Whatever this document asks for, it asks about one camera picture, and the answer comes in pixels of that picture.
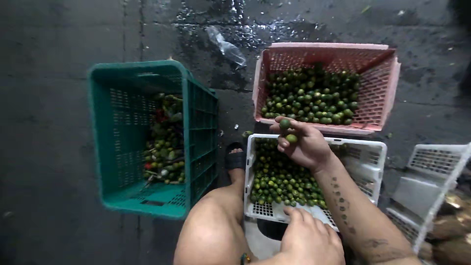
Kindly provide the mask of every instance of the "hand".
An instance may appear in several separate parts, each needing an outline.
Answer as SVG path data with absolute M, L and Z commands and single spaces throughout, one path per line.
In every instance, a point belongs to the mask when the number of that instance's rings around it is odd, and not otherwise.
M 278 150 L 301 166 L 309 168 L 313 173 L 323 169 L 327 161 L 334 154 L 322 133 L 307 123 L 297 122 L 293 119 L 278 116 L 275 121 L 289 119 L 294 130 L 289 131 L 298 137 L 295 144 L 290 144 L 282 135 L 278 137 Z M 281 133 L 279 124 L 270 126 L 270 129 Z
M 292 265 L 344 265 L 342 242 L 328 225 L 304 209 L 286 207 L 291 222 L 281 239 L 280 256 Z

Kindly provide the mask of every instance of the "foot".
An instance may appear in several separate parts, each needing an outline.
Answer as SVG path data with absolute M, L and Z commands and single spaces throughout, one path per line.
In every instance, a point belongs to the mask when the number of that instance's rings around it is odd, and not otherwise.
M 230 153 L 238 153 L 238 152 L 243 152 L 242 149 L 234 149 L 230 151 Z M 231 170 L 228 170 L 227 173 L 229 173 L 229 177 L 231 178 L 231 182 L 234 183 L 236 181 L 245 181 L 245 170 L 241 168 L 234 168 Z

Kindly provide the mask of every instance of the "concrete floor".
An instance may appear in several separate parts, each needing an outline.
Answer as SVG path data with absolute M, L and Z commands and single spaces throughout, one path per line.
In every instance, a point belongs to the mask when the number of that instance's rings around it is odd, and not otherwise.
M 241 47 L 247 67 L 221 55 L 207 25 Z M 471 140 L 471 102 L 458 88 L 471 41 L 446 0 L 5 0 L 0 27 L 6 265 L 171 264 L 182 222 L 99 202 L 85 79 L 95 63 L 182 62 L 217 91 L 222 151 L 245 130 L 267 130 L 252 119 L 251 90 L 256 56 L 271 42 L 388 44 L 402 68 L 392 114 L 371 138 L 389 149 L 384 196 L 415 144 Z M 227 182 L 221 173 L 218 184 Z

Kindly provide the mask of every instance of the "black slipper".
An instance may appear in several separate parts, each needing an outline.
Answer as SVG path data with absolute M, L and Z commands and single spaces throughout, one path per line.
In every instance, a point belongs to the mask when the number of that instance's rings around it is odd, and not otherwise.
M 230 151 L 234 149 L 242 149 L 242 152 L 237 152 L 237 153 L 229 153 Z M 227 170 L 231 170 L 234 168 L 241 168 L 245 169 L 245 159 L 247 158 L 247 155 L 244 150 L 244 146 L 239 143 L 239 142 L 233 142 L 229 144 L 226 148 L 226 158 L 225 158 L 225 165 L 224 167 Z

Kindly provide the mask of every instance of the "arm tattoo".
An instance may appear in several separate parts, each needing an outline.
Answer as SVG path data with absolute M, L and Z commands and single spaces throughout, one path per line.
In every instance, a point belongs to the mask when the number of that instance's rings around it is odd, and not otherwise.
M 366 254 L 365 259 L 370 263 L 381 263 L 414 256 L 415 254 L 412 251 L 404 251 L 402 249 L 388 247 L 384 251 Z
M 333 186 L 334 189 L 338 189 L 340 187 L 340 185 L 337 183 L 337 178 L 336 177 L 332 178 L 331 186 Z M 332 193 L 335 194 L 338 197 L 341 196 L 341 193 L 338 190 L 333 190 Z M 335 203 L 335 206 L 337 207 L 338 206 L 337 199 L 333 199 L 333 201 Z M 341 212 L 345 212 L 347 209 L 350 209 L 350 202 L 348 202 L 344 198 L 339 198 L 339 203 L 342 203 L 342 205 L 339 207 L 339 210 Z M 341 215 L 341 218 L 344 220 L 344 224 L 347 226 L 348 231 L 351 234 L 355 235 L 357 233 L 357 231 L 355 230 L 355 228 L 353 226 L 351 226 L 351 227 L 348 226 L 348 222 L 346 221 L 347 220 L 347 215 Z
M 388 241 L 386 239 L 368 239 L 362 242 L 363 247 L 365 248 L 377 248 L 381 245 L 388 245 Z

